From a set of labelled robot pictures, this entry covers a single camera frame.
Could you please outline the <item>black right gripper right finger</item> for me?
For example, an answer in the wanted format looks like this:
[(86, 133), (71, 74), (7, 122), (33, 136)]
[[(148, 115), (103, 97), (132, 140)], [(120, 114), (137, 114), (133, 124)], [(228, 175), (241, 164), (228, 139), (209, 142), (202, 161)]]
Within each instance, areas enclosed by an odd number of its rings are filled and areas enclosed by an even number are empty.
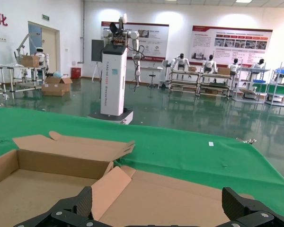
[(258, 200), (240, 196), (230, 187), (222, 189), (222, 208), (230, 220), (223, 227), (284, 227), (284, 216)]

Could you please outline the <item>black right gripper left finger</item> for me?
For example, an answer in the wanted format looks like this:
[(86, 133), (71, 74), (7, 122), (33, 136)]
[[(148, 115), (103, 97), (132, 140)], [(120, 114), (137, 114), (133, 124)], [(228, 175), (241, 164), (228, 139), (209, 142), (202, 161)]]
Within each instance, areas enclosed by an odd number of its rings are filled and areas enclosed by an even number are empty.
[(106, 227), (92, 214), (92, 188), (86, 186), (69, 198), (60, 199), (47, 212), (16, 224), (17, 227)]

